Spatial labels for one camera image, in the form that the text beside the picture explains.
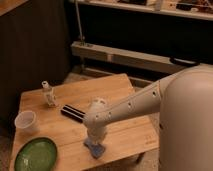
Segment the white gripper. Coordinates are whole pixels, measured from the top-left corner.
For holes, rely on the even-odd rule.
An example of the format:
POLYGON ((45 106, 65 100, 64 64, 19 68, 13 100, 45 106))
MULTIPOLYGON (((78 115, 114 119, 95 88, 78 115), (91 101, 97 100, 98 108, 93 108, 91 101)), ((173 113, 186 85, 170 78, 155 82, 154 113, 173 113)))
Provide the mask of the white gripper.
POLYGON ((101 144, 102 141, 105 139, 106 134, 107 128, 105 126, 87 128, 88 138, 94 145, 101 144))

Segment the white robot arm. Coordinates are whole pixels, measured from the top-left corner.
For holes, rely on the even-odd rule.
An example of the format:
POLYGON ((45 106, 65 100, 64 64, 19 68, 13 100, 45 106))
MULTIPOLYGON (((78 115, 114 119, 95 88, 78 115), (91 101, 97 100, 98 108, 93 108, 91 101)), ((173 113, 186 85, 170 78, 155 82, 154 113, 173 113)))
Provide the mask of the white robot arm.
POLYGON ((213 67, 199 65, 164 77, 108 105, 97 98, 84 116, 84 140, 94 157, 104 152, 106 127, 158 112, 158 171, 213 171, 213 67))

